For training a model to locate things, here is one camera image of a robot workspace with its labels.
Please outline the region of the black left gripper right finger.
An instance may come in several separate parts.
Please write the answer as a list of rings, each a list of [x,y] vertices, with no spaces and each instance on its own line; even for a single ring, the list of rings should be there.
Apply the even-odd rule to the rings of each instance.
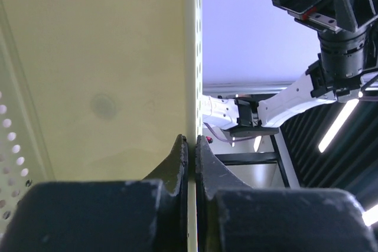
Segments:
[[[356,198],[340,189],[255,189],[204,136],[195,146],[200,251],[376,251]]]

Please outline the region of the light green perforated bin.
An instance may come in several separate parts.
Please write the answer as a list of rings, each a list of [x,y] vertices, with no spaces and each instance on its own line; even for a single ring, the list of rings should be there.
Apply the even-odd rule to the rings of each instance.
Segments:
[[[188,145],[198,250],[202,0],[1,0],[1,239],[45,182],[138,181]]]

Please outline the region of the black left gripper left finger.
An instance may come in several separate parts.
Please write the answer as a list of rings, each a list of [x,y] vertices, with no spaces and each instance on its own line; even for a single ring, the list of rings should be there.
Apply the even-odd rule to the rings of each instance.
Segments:
[[[188,145],[138,181],[45,182],[20,200],[2,251],[186,251]]]

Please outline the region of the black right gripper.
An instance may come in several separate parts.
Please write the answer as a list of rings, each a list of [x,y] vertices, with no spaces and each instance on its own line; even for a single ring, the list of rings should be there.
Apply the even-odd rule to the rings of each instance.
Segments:
[[[318,60],[306,74],[320,98],[333,92],[339,102],[356,99],[376,80],[362,77],[377,71],[377,0],[272,0],[295,22],[317,32]]]

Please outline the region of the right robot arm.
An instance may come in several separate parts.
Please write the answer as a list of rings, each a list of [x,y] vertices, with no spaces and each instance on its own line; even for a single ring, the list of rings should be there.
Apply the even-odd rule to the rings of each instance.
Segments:
[[[315,30],[317,61],[284,90],[261,101],[200,95],[202,121],[236,141],[274,135],[293,116],[323,104],[358,99],[377,73],[377,0],[271,0],[294,20]]]

